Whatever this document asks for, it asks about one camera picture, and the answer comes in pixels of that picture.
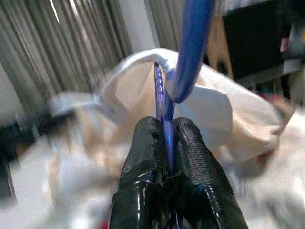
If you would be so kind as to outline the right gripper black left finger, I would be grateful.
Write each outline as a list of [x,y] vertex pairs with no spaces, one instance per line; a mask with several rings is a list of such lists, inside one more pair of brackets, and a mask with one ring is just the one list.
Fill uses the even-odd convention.
[[112,198],[111,229],[165,229],[171,210],[163,182],[169,176],[163,127],[152,116],[135,126],[131,148]]

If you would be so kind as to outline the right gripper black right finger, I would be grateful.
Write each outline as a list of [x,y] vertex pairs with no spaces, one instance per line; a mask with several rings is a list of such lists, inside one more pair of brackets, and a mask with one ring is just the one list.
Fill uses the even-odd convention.
[[180,181],[177,211],[194,229],[246,229],[227,176],[205,145],[199,128],[185,117],[174,119],[173,124]]

